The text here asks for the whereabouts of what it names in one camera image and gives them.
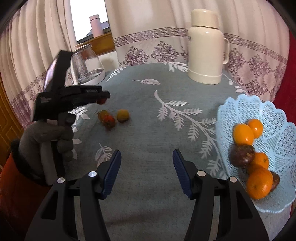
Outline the grey gloved left hand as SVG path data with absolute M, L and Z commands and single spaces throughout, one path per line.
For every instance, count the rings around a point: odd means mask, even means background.
M 44 173 L 40 154 L 41 144 L 57 140 L 58 152 L 65 161 L 71 161 L 73 136 L 74 133 L 70 126 L 56 126 L 36 121 L 24 131 L 18 149 L 30 167 L 41 175 Z

